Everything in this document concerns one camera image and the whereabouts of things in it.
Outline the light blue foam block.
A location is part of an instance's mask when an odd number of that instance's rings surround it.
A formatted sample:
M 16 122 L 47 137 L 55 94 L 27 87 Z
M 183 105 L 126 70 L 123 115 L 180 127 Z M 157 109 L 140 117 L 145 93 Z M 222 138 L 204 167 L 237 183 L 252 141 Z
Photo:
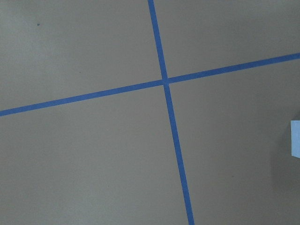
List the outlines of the light blue foam block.
M 300 121 L 291 121 L 291 155 L 300 158 Z

